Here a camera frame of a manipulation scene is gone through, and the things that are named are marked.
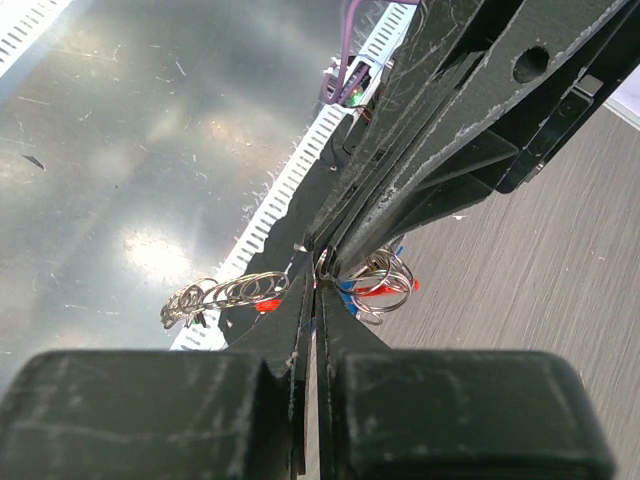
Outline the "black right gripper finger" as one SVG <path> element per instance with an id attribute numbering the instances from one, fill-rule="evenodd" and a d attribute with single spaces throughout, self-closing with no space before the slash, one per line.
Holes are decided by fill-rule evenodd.
<path id="1" fill-rule="evenodd" d="M 546 88 L 553 89 L 555 99 L 562 98 L 585 74 L 597 50 L 639 7 L 635 1 L 511 2 L 518 2 L 519 8 L 491 41 L 462 95 L 472 112 L 461 130 L 464 134 L 476 127 L 490 128 Z M 333 275 L 346 272 L 375 250 L 327 249 L 327 270 Z"/>
<path id="2" fill-rule="evenodd" d="M 517 149 L 488 127 L 462 133 L 472 116 L 462 95 L 519 6 L 419 4 L 371 123 L 307 228 L 307 249 L 375 250 L 489 195 L 469 173 Z"/>

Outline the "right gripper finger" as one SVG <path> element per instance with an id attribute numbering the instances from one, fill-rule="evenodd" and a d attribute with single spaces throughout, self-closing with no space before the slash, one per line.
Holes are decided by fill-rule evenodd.
<path id="1" fill-rule="evenodd" d="M 394 349 L 315 291 L 324 479 L 611 479 L 577 371 L 531 350 Z"/>
<path id="2" fill-rule="evenodd" d="M 294 479 L 313 282 L 221 351 L 57 350 L 1 402 L 5 479 Z"/>

